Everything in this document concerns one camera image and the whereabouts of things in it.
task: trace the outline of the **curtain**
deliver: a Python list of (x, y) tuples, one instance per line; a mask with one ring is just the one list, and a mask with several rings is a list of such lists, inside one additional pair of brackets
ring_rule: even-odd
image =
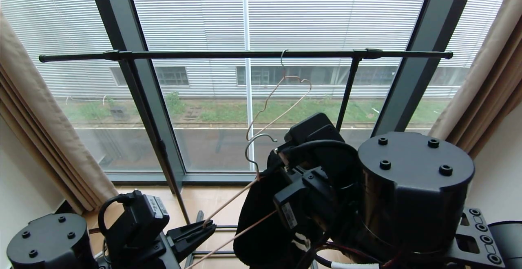
[(504, 0), (466, 81), (429, 135), (472, 158), (522, 100), (522, 0)]
[(0, 11), (0, 115), (77, 213), (117, 194)]

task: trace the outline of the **metal hook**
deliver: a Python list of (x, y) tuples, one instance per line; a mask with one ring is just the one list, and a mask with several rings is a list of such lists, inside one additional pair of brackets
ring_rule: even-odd
[(259, 179), (259, 166), (257, 165), (256, 161), (252, 161), (250, 160), (250, 158), (248, 157), (248, 148), (250, 147), (250, 145), (252, 144), (252, 142), (254, 142), (254, 140), (256, 140), (258, 137), (262, 137), (262, 136), (268, 136), (272, 142), (277, 142), (276, 139), (274, 139), (272, 136), (270, 136), (269, 134), (267, 133), (260, 133), (258, 135), (255, 135), (253, 136), (249, 141), (248, 141), (248, 144), (246, 145), (246, 148), (245, 148), (245, 158), (247, 161), (249, 161), (250, 163), (254, 163), (254, 165), (256, 165), (256, 176), (257, 178)]
[(285, 70), (285, 64), (283, 64), (283, 55), (288, 51), (288, 49), (284, 50), (282, 53), (281, 53), (281, 58), (279, 59), (279, 61), (281, 61), (281, 67), (283, 67), (283, 70)]

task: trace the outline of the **road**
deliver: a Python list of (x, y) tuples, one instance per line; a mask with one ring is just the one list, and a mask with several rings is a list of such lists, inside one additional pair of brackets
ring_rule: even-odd
[[(104, 170), (160, 170), (149, 137), (143, 128), (77, 128), (78, 135)], [(426, 134), (428, 129), (415, 130)], [(261, 170), (271, 150), (284, 143), (284, 129), (267, 129), (278, 142), (261, 137), (254, 142), (255, 158)], [(371, 129), (343, 129), (341, 136), (358, 148)], [(189, 172), (247, 171), (244, 156), (246, 129), (175, 129), (177, 143)]]

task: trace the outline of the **clothing rack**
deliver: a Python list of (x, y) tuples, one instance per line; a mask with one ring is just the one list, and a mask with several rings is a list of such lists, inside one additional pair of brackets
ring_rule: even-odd
[[(299, 50), (284, 50), (284, 51), (123, 51), (123, 50), (108, 50), (104, 53), (84, 53), (76, 55), (40, 55), (40, 62), (55, 62), (55, 61), (75, 61), (75, 60), (110, 60), (110, 61), (124, 61), (128, 64), (133, 78), (136, 80), (138, 92), (143, 97), (145, 91), (140, 82), (138, 69), (134, 60), (136, 59), (240, 59), (240, 58), (351, 58), (352, 62), (347, 78), (345, 93), (341, 108), (339, 109), (339, 116), (337, 117), (336, 129), (341, 131), (341, 125), (345, 116), (345, 111), (350, 97), (350, 91), (354, 85), (355, 75), (359, 62), (363, 59), (379, 59), (379, 58), (435, 58), (435, 59), (451, 59), (453, 53), (450, 51), (384, 51), (380, 49), (362, 49), (362, 50), (345, 50), (345, 51), (299, 51)], [(147, 109), (147, 115), (152, 116), (150, 109)], [(155, 124), (151, 124), (152, 136), (151, 141), (161, 141), (158, 129)], [(167, 181), (175, 185), (173, 178), (169, 178), (172, 174), (172, 168), (166, 163), (164, 154), (158, 154), (158, 160), (166, 170)], [(190, 224), (190, 219), (181, 199), (181, 193), (175, 189), (178, 197), (179, 207), (181, 213), (187, 224)], [(196, 222), (203, 220), (203, 211), (197, 214)], [(217, 231), (221, 229), (237, 229), (237, 226), (226, 225), (218, 226)], [(185, 268), (194, 262), (195, 256), (205, 255), (209, 252), (194, 251), (186, 259)], [(220, 256), (234, 256), (233, 251), (218, 251), (215, 255)], [(317, 269), (317, 263), (312, 263), (312, 269)]]

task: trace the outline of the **black garment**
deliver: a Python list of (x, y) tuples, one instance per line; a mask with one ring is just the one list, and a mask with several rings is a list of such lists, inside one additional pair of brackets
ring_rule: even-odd
[[(279, 158), (271, 153), (268, 158), (269, 169), (263, 171), (260, 181), (254, 183), (241, 209), (237, 232), (259, 221), (276, 209), (274, 195), (287, 187), (287, 182), (280, 168), (274, 168)], [(321, 230), (311, 220), (300, 225), (300, 234), (312, 238), (314, 242), (321, 235)], [(292, 240), (294, 236), (286, 230), (278, 213), (238, 237), (234, 241), (234, 252), (239, 260), (249, 265), (250, 269), (287, 269), (297, 265), (304, 251), (298, 249)]]

